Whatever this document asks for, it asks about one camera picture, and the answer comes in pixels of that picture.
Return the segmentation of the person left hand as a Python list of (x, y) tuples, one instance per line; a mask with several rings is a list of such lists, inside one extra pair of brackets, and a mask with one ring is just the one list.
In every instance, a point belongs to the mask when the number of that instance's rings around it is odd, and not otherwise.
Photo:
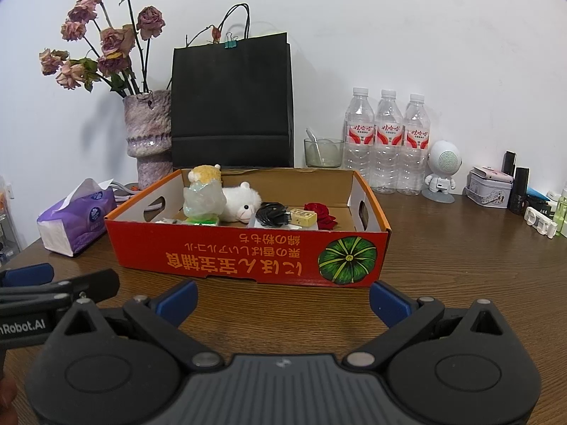
[(0, 425), (17, 425), (18, 416), (13, 401), (17, 397), (17, 387), (12, 378), (5, 376), (0, 383)]

